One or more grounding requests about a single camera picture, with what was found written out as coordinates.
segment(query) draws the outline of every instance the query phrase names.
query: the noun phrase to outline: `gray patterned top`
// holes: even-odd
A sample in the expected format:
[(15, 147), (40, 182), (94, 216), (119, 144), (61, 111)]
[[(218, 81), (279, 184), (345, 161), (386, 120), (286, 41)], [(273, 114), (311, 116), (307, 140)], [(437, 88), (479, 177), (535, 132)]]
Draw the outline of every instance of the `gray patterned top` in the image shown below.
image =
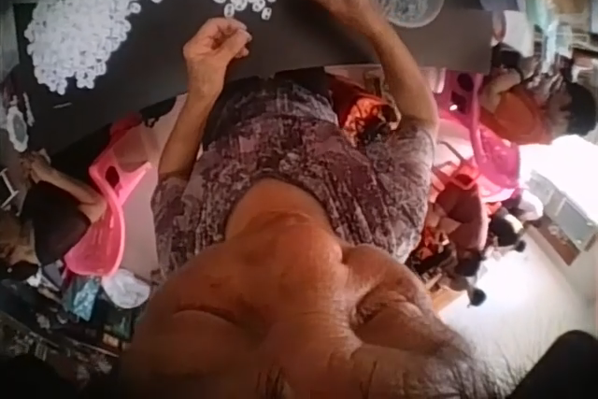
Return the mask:
[(401, 262), (417, 245), (434, 142), (415, 121), (355, 148), (328, 99), (272, 80), (227, 100), (216, 127), (224, 126), (188, 182), (167, 178), (156, 188), (161, 278), (221, 242), (233, 205), (262, 178), (311, 193), (350, 243), (376, 245)]

